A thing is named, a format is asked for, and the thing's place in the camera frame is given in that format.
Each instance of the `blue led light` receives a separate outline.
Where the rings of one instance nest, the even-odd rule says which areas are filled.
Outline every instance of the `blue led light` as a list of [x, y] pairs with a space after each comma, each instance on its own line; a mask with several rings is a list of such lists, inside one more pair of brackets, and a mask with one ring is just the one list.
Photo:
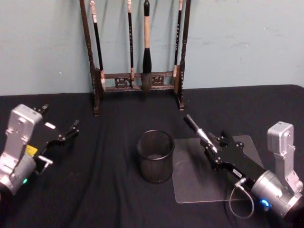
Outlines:
[[261, 204], [263, 204], [265, 207], [270, 207], [270, 204], [268, 203], [268, 201], [266, 199], [262, 199], [261, 200]]

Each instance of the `table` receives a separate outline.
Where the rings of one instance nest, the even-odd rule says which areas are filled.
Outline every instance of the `table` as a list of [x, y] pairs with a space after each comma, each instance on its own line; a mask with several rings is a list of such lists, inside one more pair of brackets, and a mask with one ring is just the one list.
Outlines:
[[92, 114], [91, 94], [0, 97], [0, 151], [11, 109], [50, 105], [44, 121], [67, 129], [80, 120], [75, 143], [45, 153], [54, 164], [31, 177], [14, 197], [5, 228], [279, 228], [292, 227], [256, 206], [248, 220], [236, 219], [226, 203], [178, 204], [172, 178], [144, 181], [136, 167], [135, 142], [145, 131], [163, 130], [173, 138], [194, 138], [186, 114], [206, 132], [252, 137], [265, 167], [274, 171], [267, 130], [278, 121], [292, 123], [294, 167], [304, 180], [304, 89], [295, 85], [250, 86], [185, 91], [186, 110], [178, 111], [169, 92], [106, 94], [101, 115]]

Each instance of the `black mesh cup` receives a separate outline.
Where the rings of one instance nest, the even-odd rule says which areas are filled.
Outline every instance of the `black mesh cup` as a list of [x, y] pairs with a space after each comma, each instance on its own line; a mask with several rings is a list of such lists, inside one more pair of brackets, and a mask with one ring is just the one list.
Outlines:
[[173, 173], [173, 139], [165, 132], [151, 130], [141, 135], [136, 145], [139, 169], [148, 182], [160, 183]]

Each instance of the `brush hanger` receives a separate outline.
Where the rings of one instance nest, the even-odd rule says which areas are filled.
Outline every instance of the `brush hanger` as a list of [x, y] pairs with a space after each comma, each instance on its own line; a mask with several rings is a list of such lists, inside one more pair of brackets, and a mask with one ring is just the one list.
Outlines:
[[[131, 73], [119, 73], [119, 74], [105, 74], [105, 79], [114, 79], [115, 86], [106, 86], [105, 91], [102, 88], [100, 82], [100, 69], [95, 67], [93, 60], [92, 45], [90, 39], [89, 26], [87, 22], [86, 8], [84, 0], [80, 1], [80, 9], [82, 22], [85, 32], [85, 41], [88, 51], [88, 58], [90, 62], [90, 75], [92, 79], [93, 86], [93, 95], [94, 95], [94, 107], [93, 113], [94, 116], [100, 114], [99, 105], [103, 99], [104, 93], [112, 92], [132, 92], [132, 91], [141, 91], [142, 88], [139, 85], [133, 85], [131, 87]], [[190, 19], [190, 5], [191, 0], [185, 0], [186, 9], [185, 9], [185, 18], [184, 18], [184, 27], [183, 27], [183, 37], [182, 37], [182, 49], [181, 49], [181, 61], [177, 66], [177, 74], [175, 80], [172, 79], [172, 84], [164, 84], [165, 77], [173, 78], [173, 71], [165, 72], [152, 72], [152, 86], [151, 90], [169, 90], [174, 91], [176, 96], [176, 101], [179, 110], [184, 110], [184, 98], [183, 98], [183, 82], [184, 82], [184, 72], [185, 72], [185, 56], [186, 56], [186, 45], [188, 39], [188, 30], [189, 30], [189, 19]], [[135, 73], [134, 78], [141, 78], [141, 73]]]

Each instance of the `yellow label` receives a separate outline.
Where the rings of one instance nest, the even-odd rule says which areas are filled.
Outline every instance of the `yellow label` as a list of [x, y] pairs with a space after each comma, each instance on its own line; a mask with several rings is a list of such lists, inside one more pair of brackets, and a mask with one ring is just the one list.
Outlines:
[[30, 145], [27, 145], [26, 149], [25, 149], [25, 153], [27, 153], [30, 156], [34, 156], [35, 153], [37, 152], [38, 149], [36, 149], [35, 147], [32, 147]]

